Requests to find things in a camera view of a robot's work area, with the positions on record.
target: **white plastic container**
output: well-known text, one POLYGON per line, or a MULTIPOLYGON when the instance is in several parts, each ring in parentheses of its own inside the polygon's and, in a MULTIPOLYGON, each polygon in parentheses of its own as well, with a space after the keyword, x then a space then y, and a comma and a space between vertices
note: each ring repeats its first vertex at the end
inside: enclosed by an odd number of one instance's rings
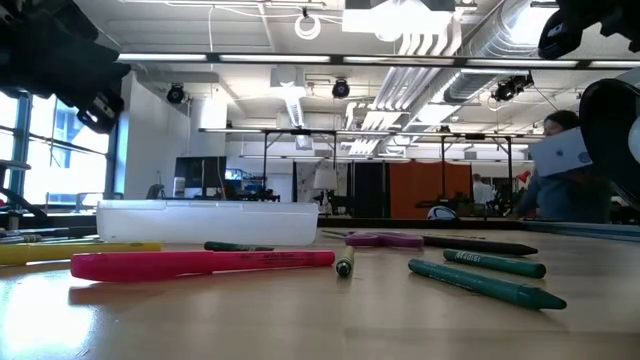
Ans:
POLYGON ((315 204, 197 201, 103 200, 98 235, 105 242, 242 245, 311 244, 316 237, 315 204))

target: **man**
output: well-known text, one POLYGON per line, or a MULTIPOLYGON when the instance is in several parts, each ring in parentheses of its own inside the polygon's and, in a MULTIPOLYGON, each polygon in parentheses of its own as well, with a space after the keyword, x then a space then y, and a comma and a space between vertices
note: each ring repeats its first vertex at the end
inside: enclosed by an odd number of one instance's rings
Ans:
POLYGON ((493 189, 491 189, 491 186, 482 183, 480 174, 473 174, 472 178, 475 209, 486 216, 487 203, 493 200, 493 189))

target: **desk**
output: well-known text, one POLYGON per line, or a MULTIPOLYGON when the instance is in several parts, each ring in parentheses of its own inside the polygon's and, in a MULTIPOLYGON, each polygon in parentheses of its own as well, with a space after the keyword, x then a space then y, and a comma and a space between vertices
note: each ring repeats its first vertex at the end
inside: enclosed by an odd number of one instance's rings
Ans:
MULTIPOLYGON (((537 247, 543 280, 473 270, 543 286, 568 308, 530 311, 411 274, 412 257, 443 261, 434 248, 358 250, 350 280, 314 268, 101 284, 59 262, 0 269, 0 358, 638 359, 639 244, 428 232, 537 247)), ((312 248, 342 246, 319 233, 312 248)))

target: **dark green marker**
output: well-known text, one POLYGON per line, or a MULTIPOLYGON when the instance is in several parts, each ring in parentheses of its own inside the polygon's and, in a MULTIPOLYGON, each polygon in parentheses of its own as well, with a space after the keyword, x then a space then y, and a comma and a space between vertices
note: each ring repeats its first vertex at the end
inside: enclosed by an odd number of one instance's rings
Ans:
POLYGON ((266 246, 238 245, 216 241, 207 241, 204 243, 204 249, 211 251, 273 251, 273 248, 266 246))
POLYGON ((528 285, 488 278, 486 276, 436 265, 419 259, 409 261, 409 269, 416 274, 491 296, 529 309, 564 309, 567 303, 548 292, 528 285))
POLYGON ((460 264, 474 265, 536 279, 542 279, 547 273, 547 268, 540 263, 505 259, 497 256, 482 255, 467 251, 447 249, 444 251, 444 257, 447 260, 455 261, 460 264))

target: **table surface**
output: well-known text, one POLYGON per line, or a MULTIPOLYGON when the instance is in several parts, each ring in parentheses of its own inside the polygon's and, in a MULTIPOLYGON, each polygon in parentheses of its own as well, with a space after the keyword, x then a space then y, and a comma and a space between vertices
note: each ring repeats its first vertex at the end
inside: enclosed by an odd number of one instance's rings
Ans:
MULTIPOLYGON (((68 262, 0 268, 2 359, 638 359, 640 245, 519 231, 415 231, 534 246, 561 311, 532 311, 412 274, 442 250, 356 251, 333 268, 140 284, 71 277, 68 262)), ((318 234, 312 248, 342 249, 318 234)), ((168 247, 169 250, 194 247, 168 247)))

